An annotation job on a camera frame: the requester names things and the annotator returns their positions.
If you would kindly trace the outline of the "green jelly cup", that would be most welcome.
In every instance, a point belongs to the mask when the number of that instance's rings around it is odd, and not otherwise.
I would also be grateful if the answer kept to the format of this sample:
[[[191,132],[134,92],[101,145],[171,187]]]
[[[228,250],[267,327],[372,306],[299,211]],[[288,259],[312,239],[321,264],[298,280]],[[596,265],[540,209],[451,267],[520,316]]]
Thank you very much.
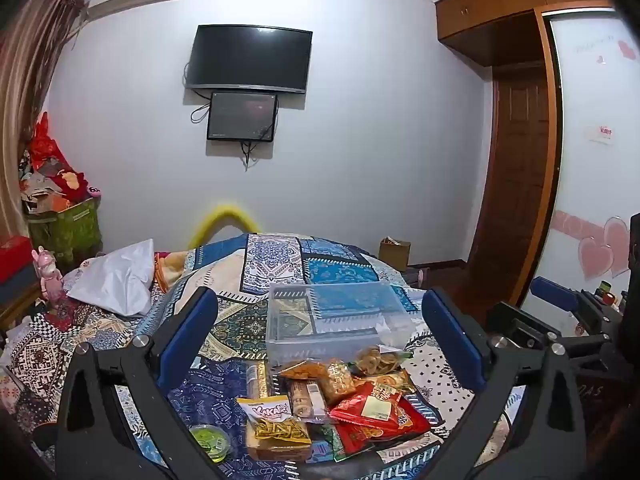
[[[189,431],[208,458],[215,464],[223,462],[232,450],[230,437],[219,427],[195,425]]]

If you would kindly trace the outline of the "red snack bag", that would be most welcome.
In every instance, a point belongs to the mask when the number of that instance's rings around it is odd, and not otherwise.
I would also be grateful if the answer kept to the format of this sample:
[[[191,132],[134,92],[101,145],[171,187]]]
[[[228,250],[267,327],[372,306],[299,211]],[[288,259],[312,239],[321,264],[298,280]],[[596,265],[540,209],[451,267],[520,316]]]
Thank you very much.
[[[329,415],[347,455],[431,430],[431,423],[400,390],[379,382],[363,382],[334,405]]]

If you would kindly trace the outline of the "yellow kaka snack bag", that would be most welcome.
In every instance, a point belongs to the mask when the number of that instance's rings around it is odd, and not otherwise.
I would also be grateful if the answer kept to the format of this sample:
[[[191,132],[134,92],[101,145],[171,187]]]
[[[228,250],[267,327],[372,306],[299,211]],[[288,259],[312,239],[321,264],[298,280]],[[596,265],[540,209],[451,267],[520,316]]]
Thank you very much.
[[[300,463],[311,456],[306,424],[291,410],[287,396],[236,398],[247,418],[245,445],[254,460]]]

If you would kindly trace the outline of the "orange fried snack bag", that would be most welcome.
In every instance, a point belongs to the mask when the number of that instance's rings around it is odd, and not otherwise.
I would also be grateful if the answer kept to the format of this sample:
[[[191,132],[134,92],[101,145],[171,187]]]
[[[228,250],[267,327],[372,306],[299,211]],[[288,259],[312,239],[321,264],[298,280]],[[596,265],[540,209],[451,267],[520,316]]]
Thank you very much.
[[[305,360],[281,367],[278,374],[289,380],[313,380],[316,382],[329,405],[352,396],[356,386],[348,365],[338,359],[329,362]]]

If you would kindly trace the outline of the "clear plastic storage bin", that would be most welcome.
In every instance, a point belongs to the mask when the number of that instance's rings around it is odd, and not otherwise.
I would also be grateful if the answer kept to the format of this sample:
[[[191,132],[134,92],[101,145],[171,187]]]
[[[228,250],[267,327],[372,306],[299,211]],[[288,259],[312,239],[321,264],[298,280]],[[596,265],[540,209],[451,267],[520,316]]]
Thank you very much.
[[[352,361],[370,348],[401,350],[416,332],[418,309],[400,287],[380,282],[273,285],[267,359],[273,366]]]

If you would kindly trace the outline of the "banana chips clear bag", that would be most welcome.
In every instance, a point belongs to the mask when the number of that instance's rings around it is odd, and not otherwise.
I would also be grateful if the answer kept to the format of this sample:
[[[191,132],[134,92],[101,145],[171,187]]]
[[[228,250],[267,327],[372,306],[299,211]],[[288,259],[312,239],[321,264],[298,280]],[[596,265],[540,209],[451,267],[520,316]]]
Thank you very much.
[[[385,351],[380,347],[371,347],[359,352],[349,366],[358,377],[386,375],[400,370],[401,365],[412,357],[412,351]]]

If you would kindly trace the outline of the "long biscuit pack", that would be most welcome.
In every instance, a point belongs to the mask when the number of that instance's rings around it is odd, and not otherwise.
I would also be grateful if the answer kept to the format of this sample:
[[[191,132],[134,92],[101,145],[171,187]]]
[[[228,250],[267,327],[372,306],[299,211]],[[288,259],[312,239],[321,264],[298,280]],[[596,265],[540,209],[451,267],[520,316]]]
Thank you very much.
[[[320,385],[315,380],[293,379],[288,382],[292,413],[308,424],[327,424],[329,409]]]

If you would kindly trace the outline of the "brown wooden door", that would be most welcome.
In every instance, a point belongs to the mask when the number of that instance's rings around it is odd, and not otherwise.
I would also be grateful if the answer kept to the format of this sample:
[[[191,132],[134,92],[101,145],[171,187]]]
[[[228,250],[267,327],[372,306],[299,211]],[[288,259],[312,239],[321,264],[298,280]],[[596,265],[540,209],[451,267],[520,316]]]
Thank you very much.
[[[494,71],[494,123],[483,203],[469,261],[468,299],[478,322],[516,292],[544,189],[548,89],[540,63]]]

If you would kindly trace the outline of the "small cardboard box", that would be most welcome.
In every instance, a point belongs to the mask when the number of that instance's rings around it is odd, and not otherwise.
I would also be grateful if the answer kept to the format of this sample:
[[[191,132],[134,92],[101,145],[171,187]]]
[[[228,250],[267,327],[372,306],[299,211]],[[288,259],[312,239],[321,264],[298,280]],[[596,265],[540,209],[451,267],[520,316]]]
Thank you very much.
[[[405,272],[409,266],[410,248],[410,242],[385,237],[378,246],[378,258],[397,271]]]

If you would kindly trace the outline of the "pink rabbit toy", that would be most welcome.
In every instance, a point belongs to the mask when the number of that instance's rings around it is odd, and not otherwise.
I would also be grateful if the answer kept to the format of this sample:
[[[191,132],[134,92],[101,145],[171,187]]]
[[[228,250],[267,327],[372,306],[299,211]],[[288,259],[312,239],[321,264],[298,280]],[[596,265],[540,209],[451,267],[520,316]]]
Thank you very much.
[[[52,252],[39,246],[32,250],[32,260],[39,278],[41,295],[51,309],[57,309],[64,304],[66,295],[63,288],[63,277],[56,267]]]

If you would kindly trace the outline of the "red box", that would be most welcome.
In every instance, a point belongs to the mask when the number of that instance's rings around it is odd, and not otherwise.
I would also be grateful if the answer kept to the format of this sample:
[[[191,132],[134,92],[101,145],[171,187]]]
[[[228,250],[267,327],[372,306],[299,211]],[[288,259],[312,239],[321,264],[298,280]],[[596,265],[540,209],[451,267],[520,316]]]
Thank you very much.
[[[29,237],[15,235],[0,246],[0,283],[3,284],[32,263],[32,241]]]

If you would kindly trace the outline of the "green storage box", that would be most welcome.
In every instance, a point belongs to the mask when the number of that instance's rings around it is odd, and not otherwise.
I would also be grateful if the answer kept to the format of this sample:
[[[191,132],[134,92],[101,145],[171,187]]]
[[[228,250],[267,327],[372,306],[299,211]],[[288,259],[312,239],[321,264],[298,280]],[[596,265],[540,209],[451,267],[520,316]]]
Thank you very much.
[[[42,246],[54,255],[63,273],[76,269],[103,248],[94,198],[60,212],[28,214],[26,222],[32,246]]]

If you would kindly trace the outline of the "yellow fuzzy hoop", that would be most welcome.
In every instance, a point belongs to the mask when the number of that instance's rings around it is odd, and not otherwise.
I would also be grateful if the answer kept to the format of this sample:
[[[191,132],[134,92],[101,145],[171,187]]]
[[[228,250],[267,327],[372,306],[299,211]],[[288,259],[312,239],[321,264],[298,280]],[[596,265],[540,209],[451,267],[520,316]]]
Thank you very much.
[[[257,222],[238,205],[221,204],[216,206],[198,225],[190,238],[189,248],[205,245],[225,226],[234,226],[243,233],[260,231]]]

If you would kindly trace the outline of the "wooden overhead cabinet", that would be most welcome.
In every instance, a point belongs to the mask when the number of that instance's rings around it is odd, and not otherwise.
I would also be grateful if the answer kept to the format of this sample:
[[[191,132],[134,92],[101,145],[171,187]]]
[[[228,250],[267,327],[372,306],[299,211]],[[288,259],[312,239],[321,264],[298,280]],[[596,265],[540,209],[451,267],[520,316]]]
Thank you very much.
[[[600,0],[440,0],[437,37],[480,66],[537,62],[544,58],[535,9]]]

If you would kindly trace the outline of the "large wall television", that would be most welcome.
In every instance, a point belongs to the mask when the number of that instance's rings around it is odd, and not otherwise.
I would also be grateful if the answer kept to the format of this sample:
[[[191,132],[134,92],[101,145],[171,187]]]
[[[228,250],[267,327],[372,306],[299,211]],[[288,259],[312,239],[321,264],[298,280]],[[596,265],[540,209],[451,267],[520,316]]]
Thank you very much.
[[[186,86],[304,94],[311,46],[308,30],[201,25],[186,66]]]

